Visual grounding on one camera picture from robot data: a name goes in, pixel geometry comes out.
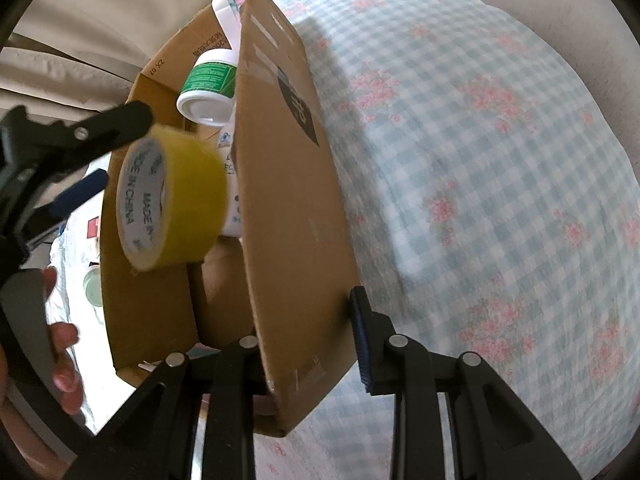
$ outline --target white lid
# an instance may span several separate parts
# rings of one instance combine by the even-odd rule
[[[202,63],[210,63],[212,61],[221,61],[223,63],[229,63],[229,65],[238,66],[238,53],[229,48],[213,48],[211,50],[206,50],[200,55],[194,66],[198,66]]]
[[[224,126],[229,122],[235,99],[215,92],[189,90],[180,94],[176,107],[188,120],[205,126]]]

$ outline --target human hand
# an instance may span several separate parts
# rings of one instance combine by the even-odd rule
[[[47,297],[56,285],[58,273],[54,267],[45,269],[42,273],[44,279],[45,293]],[[84,398],[84,390],[82,388],[82,379],[76,371],[73,361],[66,349],[78,342],[78,329],[69,323],[54,323],[49,326],[49,338],[52,348],[56,353],[56,368],[53,371],[53,383],[56,388],[62,392],[60,397],[60,405],[62,409],[74,415],[80,410],[82,399]],[[4,400],[6,393],[6,382],[8,379],[8,367],[4,351],[0,346],[0,404]]]

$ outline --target roll of packing tape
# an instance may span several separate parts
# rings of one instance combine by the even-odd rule
[[[214,148],[157,124],[129,148],[116,219],[122,249],[137,270],[203,259],[225,215],[226,174]]]

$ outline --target white bottle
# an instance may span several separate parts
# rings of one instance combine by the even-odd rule
[[[225,163],[226,172],[226,196],[228,205],[226,209],[226,219],[221,234],[233,238],[242,236],[242,221],[240,218],[240,197],[238,190],[238,176],[236,168],[231,159],[231,146],[234,142],[234,130],[236,128],[236,106],[231,111],[231,120],[222,126],[218,134],[216,145],[220,157]]]

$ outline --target red object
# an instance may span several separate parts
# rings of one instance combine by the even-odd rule
[[[86,237],[97,238],[100,236],[100,217],[91,218],[86,226]]]

